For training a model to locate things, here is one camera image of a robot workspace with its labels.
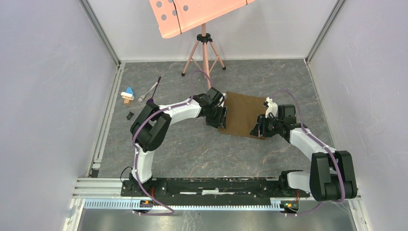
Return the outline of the brown cloth napkin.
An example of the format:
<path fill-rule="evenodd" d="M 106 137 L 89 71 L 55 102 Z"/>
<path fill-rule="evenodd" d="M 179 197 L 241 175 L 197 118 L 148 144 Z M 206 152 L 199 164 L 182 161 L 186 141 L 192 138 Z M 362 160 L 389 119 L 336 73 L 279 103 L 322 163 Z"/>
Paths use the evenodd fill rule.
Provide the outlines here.
<path fill-rule="evenodd" d="M 259 139 L 250 132 L 257 124 L 258 115 L 266 112 L 263 105 L 266 98 L 227 92 L 224 105 L 227 108 L 226 128 L 219 128 L 219 132 L 225 135 L 233 135 Z"/>

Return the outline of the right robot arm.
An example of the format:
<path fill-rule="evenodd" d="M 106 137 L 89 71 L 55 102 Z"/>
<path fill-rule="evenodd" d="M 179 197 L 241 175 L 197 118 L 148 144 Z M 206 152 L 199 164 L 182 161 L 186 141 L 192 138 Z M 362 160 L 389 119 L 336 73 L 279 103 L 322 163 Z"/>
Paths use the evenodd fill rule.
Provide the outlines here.
<path fill-rule="evenodd" d="M 308 173 L 301 170 L 282 172 L 279 193 L 291 196 L 299 189 L 310 193 L 316 201 L 342 202 L 356 198 L 358 189 L 351 154 L 326 145 L 297 122 L 294 105 L 277 105 L 267 99 L 264 106 L 266 112 L 258 115 L 250 135 L 258 138 L 280 135 L 311 162 Z"/>

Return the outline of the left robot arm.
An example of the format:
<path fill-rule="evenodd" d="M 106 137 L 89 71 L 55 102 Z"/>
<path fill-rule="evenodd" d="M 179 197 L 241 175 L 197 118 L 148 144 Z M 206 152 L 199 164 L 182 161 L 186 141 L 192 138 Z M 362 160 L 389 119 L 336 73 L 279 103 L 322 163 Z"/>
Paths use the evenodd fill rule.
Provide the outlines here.
<path fill-rule="evenodd" d="M 226 128 L 226 93 L 211 87 L 206 93 L 192 95 L 169 105 L 150 102 L 145 105 L 130 128 L 135 149 L 130 181 L 139 196 L 151 191 L 152 164 L 155 150 L 163 143 L 171 125 L 193 118 L 205 118 L 208 126 Z"/>

